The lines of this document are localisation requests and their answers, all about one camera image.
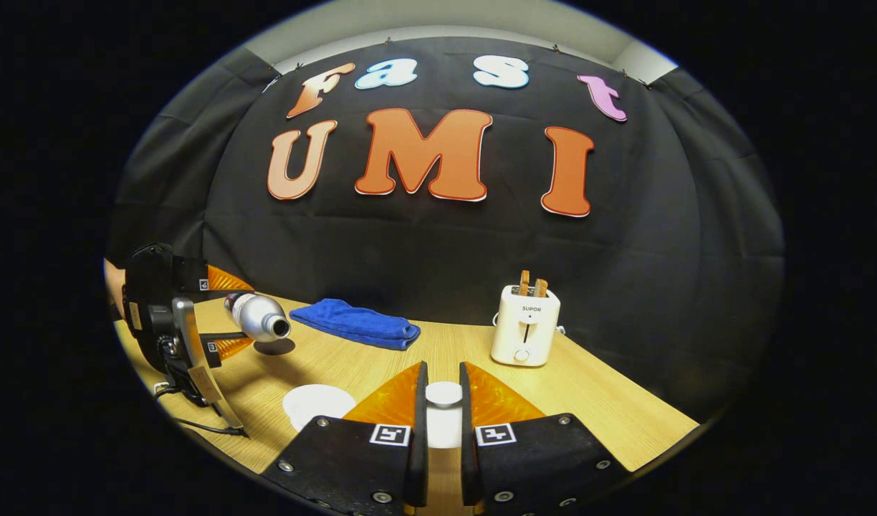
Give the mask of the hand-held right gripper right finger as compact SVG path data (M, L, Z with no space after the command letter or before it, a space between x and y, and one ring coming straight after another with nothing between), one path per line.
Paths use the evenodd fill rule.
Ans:
M461 489L477 515L576 515L631 473L574 414L547 415L473 363L459 366Z

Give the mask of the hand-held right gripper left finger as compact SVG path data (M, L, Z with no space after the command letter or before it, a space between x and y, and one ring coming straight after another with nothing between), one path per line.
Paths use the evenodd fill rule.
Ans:
M262 477L334 514L415 514L428 502L426 385L418 362L343 417L316 415Z

